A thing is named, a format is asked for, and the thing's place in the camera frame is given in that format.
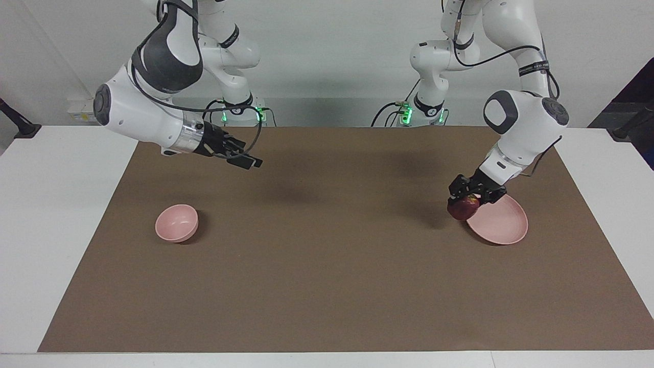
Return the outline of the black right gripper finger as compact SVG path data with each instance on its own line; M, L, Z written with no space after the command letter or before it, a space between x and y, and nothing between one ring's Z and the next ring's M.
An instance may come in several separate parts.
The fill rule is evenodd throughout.
M226 154L247 154L252 145L235 138L231 134L225 134L225 151Z
M237 153L229 154L226 156L227 163L238 166L245 170L250 170L251 168L260 168L263 165L263 160L257 157L251 156L248 153Z

